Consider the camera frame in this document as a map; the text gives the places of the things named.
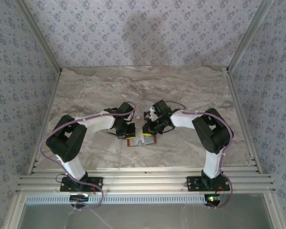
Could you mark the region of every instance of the robotic arm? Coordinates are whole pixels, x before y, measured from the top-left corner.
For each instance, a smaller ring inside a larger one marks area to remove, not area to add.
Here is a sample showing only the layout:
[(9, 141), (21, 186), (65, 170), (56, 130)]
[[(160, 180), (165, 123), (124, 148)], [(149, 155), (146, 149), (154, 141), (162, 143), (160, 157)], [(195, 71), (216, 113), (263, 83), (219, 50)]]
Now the robotic arm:
[[(127, 124), (127, 119), (129, 115), (125, 116), (115, 116), (114, 114), (124, 114), (132, 111), (133, 108), (126, 102), (124, 102), (119, 108), (108, 108), (104, 111), (98, 113), (100, 116), (83, 121), (77, 122), (70, 126), (59, 130), (54, 135), (52, 135), (46, 141), (46, 145), (50, 150), (57, 156), (61, 161), (63, 167), (77, 180), (85, 181), (88, 177), (87, 172), (82, 167), (78, 153), (82, 146), (87, 128), (92, 133), (104, 130), (104, 129), (116, 129), (116, 135), (118, 138), (128, 138), (133, 137), (135, 134), (134, 123)], [(64, 115), (60, 121), (55, 126), (55, 129), (65, 123), (76, 120), (70, 115)]]
[[(205, 113), (223, 119), (214, 108), (208, 109)], [(220, 174), (220, 159), (223, 148), (230, 141), (229, 132), (223, 123), (207, 114), (183, 114), (178, 109), (172, 111), (163, 100), (155, 103), (147, 116), (148, 120), (143, 127), (143, 133), (162, 134), (167, 126), (172, 129), (187, 127), (196, 130), (206, 149), (205, 165), (201, 173), (202, 183), (208, 189), (213, 189), (218, 183), (222, 183), (224, 179)]]

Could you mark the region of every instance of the black mounting plate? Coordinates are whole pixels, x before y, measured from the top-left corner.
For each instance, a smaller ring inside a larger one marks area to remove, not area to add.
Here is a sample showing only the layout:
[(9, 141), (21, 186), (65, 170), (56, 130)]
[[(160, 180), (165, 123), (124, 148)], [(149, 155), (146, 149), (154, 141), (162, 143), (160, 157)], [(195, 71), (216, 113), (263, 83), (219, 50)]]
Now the black mounting plate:
[[(103, 177), (87, 177), (85, 180), (87, 183), (92, 183), (102, 188), (103, 186)], [(85, 185), (82, 190), (75, 185), (75, 183), (69, 178), (64, 177), (61, 180), (61, 192), (94, 192), (92, 186)]]
[(223, 176), (218, 176), (216, 179), (216, 184), (213, 187), (207, 187), (202, 183), (201, 177), (187, 177), (184, 183), (187, 186), (189, 192), (202, 192), (202, 191), (213, 191), (218, 190), (218, 186), (221, 185), (224, 191), (230, 191), (230, 186), (228, 180)]

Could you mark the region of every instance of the metal bar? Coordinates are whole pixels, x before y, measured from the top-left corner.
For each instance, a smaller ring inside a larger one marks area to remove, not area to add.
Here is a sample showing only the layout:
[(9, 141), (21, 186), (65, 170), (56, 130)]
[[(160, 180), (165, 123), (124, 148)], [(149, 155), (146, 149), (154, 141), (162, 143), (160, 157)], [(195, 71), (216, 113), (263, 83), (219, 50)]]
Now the metal bar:
[[(103, 180), (102, 189), (106, 194), (187, 193), (187, 187), (184, 186), (185, 178), (192, 175), (192, 172), (187, 171), (188, 168), (184, 172), (179, 172), (177, 167), (176, 171), (165, 171), (169, 168), (149, 168), (151, 170), (160, 170), (150, 174), (143, 172), (144, 170), (136, 172), (137, 169), (127, 168), (126, 171), (120, 171), (118, 174), (115, 174), (115, 169), (102, 169), (103, 172), (94, 172), (94, 176), (100, 177), (101, 174), (106, 174), (106, 171), (111, 171), (111, 174), (109, 173), (111, 178), (104, 178)], [(194, 173), (199, 176), (200, 169)], [(234, 184), (234, 190), (238, 193), (247, 193), (248, 191), (251, 193), (269, 193), (275, 189), (271, 176), (269, 174), (258, 174), (256, 169), (255, 171), (236, 173), (236, 176), (232, 171), (228, 173), (230, 173), (229, 177)], [(55, 181), (56, 174), (50, 172), (46, 175), (46, 177), (41, 175), (20, 177), (17, 190), (28, 193), (34, 191), (60, 193), (60, 184)]]
[(22, 210), (25, 204), (26, 194), (20, 193), (16, 194), (11, 202), (10, 210), (8, 211), (8, 216), (5, 219), (4, 229), (15, 229), (20, 222)]
[(229, 64), (229, 73), (232, 73), (239, 63), (240, 59), (243, 57), (250, 41), (254, 37), (258, 27), (262, 23), (265, 15), (267, 14), (270, 6), (272, 5), (274, 0), (262, 0), (249, 23), (244, 35), (242, 36), (241, 41), (239, 42), (236, 51), (234, 52)]
[[(97, 168), (87, 169), (88, 173), (153, 173), (153, 172), (201, 172), (203, 167), (136, 167), (136, 168)], [(257, 171), (256, 166), (226, 166), (224, 172)], [(40, 173), (63, 173), (62, 169), (34, 169), (34, 174)]]
[[(232, 183), (272, 183), (271, 177), (232, 177), (230, 176)], [(156, 178), (104, 178), (103, 184), (104, 185), (133, 185), (133, 184), (183, 184), (185, 182), (185, 178), (162, 178), (162, 177), (156, 177)], [(51, 178), (38, 178), (33, 179), (31, 177), (29, 178), (23, 178), (20, 179), (18, 184), (24, 185), (24, 184), (57, 184), (54, 177)]]
[[(191, 176), (200, 176), (201, 173), (195, 172), (195, 173), (191, 173)], [(231, 176), (233, 175), (234, 177), (270, 177), (269, 174), (259, 174), (259, 173), (234, 173), (234, 172), (225, 172), (225, 175), (227, 176)], [(91, 177), (96, 177), (95, 175), (89, 173), (89, 176)], [(145, 174), (145, 175), (114, 175), (114, 174), (98, 174), (98, 176), (101, 176), (103, 178), (178, 178), (178, 177), (186, 177), (188, 176), (188, 173), (174, 173), (174, 175), (151, 175), (151, 174)], [(32, 179), (36, 179), (36, 178), (40, 178), (40, 179), (44, 179), (44, 178), (55, 178), (56, 176), (53, 176), (53, 174), (34, 174), (33, 176), (29, 176)]]
[(52, 91), (52, 94), (51, 94), (51, 97), (50, 97), (50, 102), (48, 104), (47, 112), (46, 112), (46, 115), (45, 115), (44, 120), (42, 122), (41, 132), (40, 132), (40, 134), (38, 136), (37, 143), (36, 143), (36, 146), (35, 146), (35, 149), (34, 149), (34, 154), (33, 154), (33, 157), (31, 159), (31, 162), (30, 162), (30, 165), (29, 165), (29, 169), (28, 169), (28, 172), (27, 172), (28, 175), (32, 174), (33, 169), (34, 169), (34, 165), (35, 165), (35, 163), (37, 161), (36, 157), (39, 155), (39, 152), (38, 152), (39, 142), (41, 142), (41, 140), (44, 137), (45, 132), (47, 130), (47, 125), (48, 125), (49, 118), (50, 118), (50, 113), (51, 113), (51, 107), (52, 107), (52, 104), (53, 104), (53, 100), (54, 100), (54, 97), (55, 97), (55, 92), (56, 92), (56, 88), (57, 88), (60, 76), (61, 76), (61, 73), (58, 73), (58, 75), (56, 77), (55, 84), (54, 84), (54, 88), (53, 88), (53, 91)]
[(255, 158), (255, 162), (256, 162), (256, 166), (257, 166), (258, 171), (260, 173), (263, 173), (262, 164), (259, 160), (257, 149), (255, 147), (255, 144), (254, 144), (254, 141), (252, 138), (252, 134), (251, 134), (251, 131), (249, 129), (249, 124), (247, 122), (247, 119), (245, 118), (245, 112), (243, 110), (241, 100), (239, 98), (238, 93), (235, 90), (235, 84), (234, 84), (233, 77), (230, 74), (226, 73), (226, 78), (228, 80), (228, 86), (229, 86), (230, 91), (231, 91), (231, 96), (233, 98), (233, 101), (235, 102), (234, 106), (236, 108), (236, 113), (238, 115), (238, 119), (241, 123), (241, 128), (243, 130), (247, 145), (249, 147), (250, 155)]
[(44, 36), (42, 35), (38, 25), (36, 24), (31, 12), (29, 11), (27, 5), (23, 0), (14, 0), (16, 7), (18, 8), (20, 14), (23, 16), (23, 19), (27, 23), (28, 27), (30, 28), (32, 34), (34, 35), (35, 39), (39, 43), (42, 51), (44, 52), (45, 56), (48, 58), (51, 66), (55, 70), (55, 72), (60, 73), (60, 67), (55, 59), (54, 54), (52, 53), (50, 47), (48, 46)]
[(286, 229), (286, 219), (276, 193), (264, 194), (274, 229)]

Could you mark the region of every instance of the marble tabletop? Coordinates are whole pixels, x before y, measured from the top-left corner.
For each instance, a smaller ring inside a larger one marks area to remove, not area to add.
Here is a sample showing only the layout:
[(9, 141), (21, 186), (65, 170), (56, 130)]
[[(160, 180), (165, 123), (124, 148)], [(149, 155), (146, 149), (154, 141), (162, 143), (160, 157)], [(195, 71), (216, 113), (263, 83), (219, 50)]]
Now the marble tabletop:
[[(159, 100), (183, 103), (188, 110), (218, 110), (235, 136), (224, 165), (245, 165), (250, 155), (221, 68), (210, 66), (91, 67), (63, 69), (51, 107), (49, 133), (60, 118), (82, 117), (131, 101), (133, 122), (144, 124), (143, 112)], [(56, 158), (46, 145), (46, 155)], [(87, 130), (80, 154), (85, 168), (203, 166), (205, 149), (194, 130), (176, 128), (157, 135), (157, 144), (127, 147), (126, 140), (106, 131)], [(42, 156), (37, 168), (57, 168)]]

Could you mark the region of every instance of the patterned wallpaper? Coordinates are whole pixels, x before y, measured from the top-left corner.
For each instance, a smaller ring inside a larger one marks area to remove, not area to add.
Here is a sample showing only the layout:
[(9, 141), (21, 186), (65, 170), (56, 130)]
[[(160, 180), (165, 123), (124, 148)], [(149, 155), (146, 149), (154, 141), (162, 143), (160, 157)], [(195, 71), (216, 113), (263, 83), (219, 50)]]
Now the patterned wallpaper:
[(233, 76), (286, 216), (286, 0), (275, 0)]
[(25, 0), (61, 67), (227, 65), (259, 0)]
[(25, 174), (56, 79), (12, 0), (0, 0), (0, 228)]

